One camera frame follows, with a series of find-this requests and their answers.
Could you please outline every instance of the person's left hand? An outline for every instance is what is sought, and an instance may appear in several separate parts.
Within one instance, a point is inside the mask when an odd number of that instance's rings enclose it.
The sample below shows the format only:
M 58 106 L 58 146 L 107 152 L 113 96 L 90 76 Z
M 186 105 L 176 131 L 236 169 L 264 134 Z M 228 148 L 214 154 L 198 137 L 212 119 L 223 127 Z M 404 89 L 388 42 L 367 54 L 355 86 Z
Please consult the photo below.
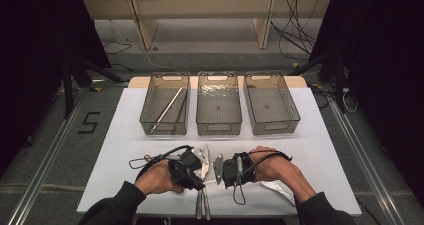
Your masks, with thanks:
M 173 191 L 182 193 L 184 188 L 174 183 L 169 173 L 168 160 L 162 160 L 153 165 L 141 177 L 135 181 L 134 185 L 145 195 L 151 193 L 164 193 Z

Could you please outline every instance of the black tape marking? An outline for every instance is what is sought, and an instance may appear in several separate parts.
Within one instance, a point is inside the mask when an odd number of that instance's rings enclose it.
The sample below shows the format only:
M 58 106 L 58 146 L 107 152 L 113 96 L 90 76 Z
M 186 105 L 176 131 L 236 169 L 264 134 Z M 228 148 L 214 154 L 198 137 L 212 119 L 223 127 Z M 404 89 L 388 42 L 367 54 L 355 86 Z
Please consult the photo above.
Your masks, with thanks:
M 99 115 L 99 114 L 100 114 L 100 112 L 88 112 L 87 115 L 85 115 L 85 119 L 84 119 L 84 122 L 82 123 L 82 125 L 93 125 L 93 128 L 91 129 L 91 131 L 78 131 L 78 134 L 94 133 L 98 123 L 97 122 L 87 122 L 87 120 L 88 120 L 88 117 L 90 115 Z

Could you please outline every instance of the gray floor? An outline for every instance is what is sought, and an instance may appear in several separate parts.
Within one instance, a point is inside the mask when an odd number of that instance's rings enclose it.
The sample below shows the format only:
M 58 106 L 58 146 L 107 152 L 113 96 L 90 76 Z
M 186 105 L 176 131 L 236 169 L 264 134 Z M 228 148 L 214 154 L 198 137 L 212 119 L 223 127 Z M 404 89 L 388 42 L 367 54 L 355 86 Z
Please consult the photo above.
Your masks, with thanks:
M 275 21 L 285 24 L 284 20 Z M 308 24 L 308 33 L 316 35 L 319 20 Z M 271 30 L 266 49 L 258 49 L 253 25 L 249 20 L 166 20 L 161 21 L 157 34 L 148 51 L 149 59 L 140 49 L 132 22 L 99 21 L 96 28 L 103 42 L 118 41 L 131 44 L 131 48 L 118 54 L 110 54 L 113 64 L 122 64 L 132 68 L 131 72 L 119 65 L 114 65 L 111 71 L 131 78 L 148 75 L 152 71 L 163 71 L 165 66 L 178 70 L 268 70 L 279 69 L 284 72 L 293 70 L 294 59 L 288 59 L 280 54 L 279 36 Z M 113 53 L 124 45 L 106 46 L 107 52 Z M 306 54 L 281 43 L 282 51 L 291 56 L 307 58 Z M 308 83 L 317 83 L 319 67 L 308 71 L 304 78 Z M 91 74 L 93 79 L 104 80 L 98 74 Z M 82 104 L 70 127 L 64 143 L 58 152 L 53 166 L 37 194 L 34 204 L 29 209 L 25 224 L 76 224 L 81 218 L 75 212 L 84 187 L 106 136 L 109 124 L 114 115 L 116 105 L 125 84 L 111 82 L 96 82 L 88 93 L 76 91 L 75 95 L 82 97 Z M 326 100 L 316 95 L 318 106 Z M 90 116 L 90 121 L 98 125 L 94 133 L 81 134 L 91 126 L 83 125 L 87 113 L 98 112 Z M 361 169 L 355 154 L 348 144 L 346 136 L 336 119 L 331 106 L 321 110 L 322 117 L 330 133 L 343 169 L 356 197 L 381 224 L 390 224 L 373 193 L 370 184 Z M 13 163 L 0 180 L 0 224 L 7 224 L 10 216 L 28 184 L 32 181 L 37 169 L 49 151 L 61 124 L 64 122 L 64 94 L 58 91 L 56 100 L 33 134 L 33 145 L 22 148 Z M 347 113 L 347 117 L 359 137 L 366 153 L 372 158 L 372 164 L 379 177 L 395 201 L 404 224 L 424 224 L 424 210 L 404 182 L 390 158 L 381 149 L 381 143 L 375 135 L 367 118 L 359 109 L 355 113 Z M 376 224 L 369 213 L 355 218 L 357 224 Z M 297 219 L 287 219 L 288 224 L 298 224 Z

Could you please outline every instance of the tripod leg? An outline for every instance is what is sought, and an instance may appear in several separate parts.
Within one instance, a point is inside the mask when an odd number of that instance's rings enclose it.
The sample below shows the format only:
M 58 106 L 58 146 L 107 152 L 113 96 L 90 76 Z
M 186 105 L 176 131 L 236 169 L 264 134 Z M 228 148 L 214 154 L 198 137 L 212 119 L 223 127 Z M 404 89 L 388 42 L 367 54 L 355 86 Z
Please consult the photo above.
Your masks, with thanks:
M 68 118 L 74 108 L 74 96 L 72 95 L 71 69 L 68 61 L 63 64 L 63 87 L 65 88 L 65 118 Z
M 342 113 L 345 113 L 343 102 L 343 85 L 344 85 L 344 62 L 341 57 L 337 62 L 337 76 L 336 76 L 336 103 Z
M 323 63 L 324 61 L 326 61 L 330 56 L 331 56 L 332 52 L 327 51 L 322 53 L 321 55 L 319 55 L 318 57 L 312 59 L 311 61 L 309 61 L 307 64 L 305 64 L 303 67 L 287 74 L 288 76 L 299 76 L 300 74 L 306 72 L 307 70 L 315 67 L 316 65 Z
M 110 80 L 114 81 L 114 82 L 128 82 L 126 80 L 123 80 L 121 77 L 116 76 L 113 73 L 110 73 L 108 71 L 106 71 L 105 69 L 93 64 L 92 62 L 88 61 L 87 59 L 84 59 L 82 57 L 75 57 L 75 60 L 77 62 L 79 62 L 81 65 L 83 65 L 86 68 L 92 69 L 95 72 L 109 78 Z

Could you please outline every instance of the black sleeve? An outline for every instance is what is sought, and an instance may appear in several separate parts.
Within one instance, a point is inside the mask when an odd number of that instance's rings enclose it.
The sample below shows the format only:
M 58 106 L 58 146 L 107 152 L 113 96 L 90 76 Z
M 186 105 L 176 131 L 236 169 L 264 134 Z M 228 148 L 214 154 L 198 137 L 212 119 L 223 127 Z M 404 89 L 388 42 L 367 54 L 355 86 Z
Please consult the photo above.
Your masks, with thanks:
M 115 197 L 102 199 L 88 209 L 79 224 L 122 224 L 132 219 L 138 205 L 145 199 L 146 195 L 136 186 L 124 182 Z
M 323 192 L 297 206 L 299 216 L 306 225 L 311 224 L 355 224 L 353 218 L 344 211 L 335 210 Z

